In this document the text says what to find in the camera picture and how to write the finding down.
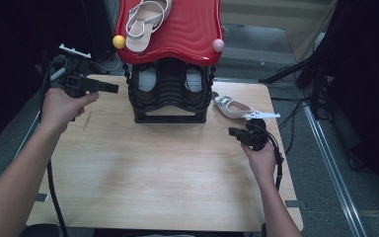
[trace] table surface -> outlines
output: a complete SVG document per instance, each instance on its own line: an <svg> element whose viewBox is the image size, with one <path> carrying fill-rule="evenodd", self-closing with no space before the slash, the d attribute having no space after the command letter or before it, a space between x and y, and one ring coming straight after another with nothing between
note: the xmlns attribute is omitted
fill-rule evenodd
<svg viewBox="0 0 379 237"><path fill-rule="evenodd" d="M230 126L244 128L243 119L224 117L211 102L206 123L135 123L125 78L90 77L119 91L101 92L54 150L55 188L68 227L261 231L259 187L240 142L228 135ZM214 82L213 91L273 112L265 85ZM155 113L177 111L187 113L172 107ZM282 146L275 119L267 130ZM46 175L39 191L49 194ZM287 162L279 192L296 200ZM288 211L302 229L299 208ZM35 223L58 223L50 198L36 201L28 221Z"/></svg>

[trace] red plastic tray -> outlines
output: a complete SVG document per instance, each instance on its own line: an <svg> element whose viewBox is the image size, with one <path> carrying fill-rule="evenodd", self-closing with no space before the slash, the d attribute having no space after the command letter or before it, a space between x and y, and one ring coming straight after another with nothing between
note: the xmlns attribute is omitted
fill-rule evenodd
<svg viewBox="0 0 379 237"><path fill-rule="evenodd" d="M120 1L119 18L115 34L127 38L125 25L128 11L140 0ZM158 31L152 34L148 47L142 53L126 47L118 49L123 62L139 64L163 57L209 66L217 63L221 52L212 46L216 39L223 40L219 16L220 0L173 0L171 13Z"/></svg>

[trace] flat shoe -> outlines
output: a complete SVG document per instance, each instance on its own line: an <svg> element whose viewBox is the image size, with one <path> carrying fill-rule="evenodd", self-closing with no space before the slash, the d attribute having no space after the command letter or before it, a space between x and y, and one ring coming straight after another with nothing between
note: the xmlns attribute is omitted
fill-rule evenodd
<svg viewBox="0 0 379 237"><path fill-rule="evenodd" d="M130 9L125 25L125 45L134 52L143 52L149 45L152 33L156 32L169 17L172 0L142 0Z"/></svg>
<svg viewBox="0 0 379 237"><path fill-rule="evenodd" d="M229 119L267 119L280 118L279 114L259 112L240 102L232 100L228 96L214 98L217 108Z"/></svg>

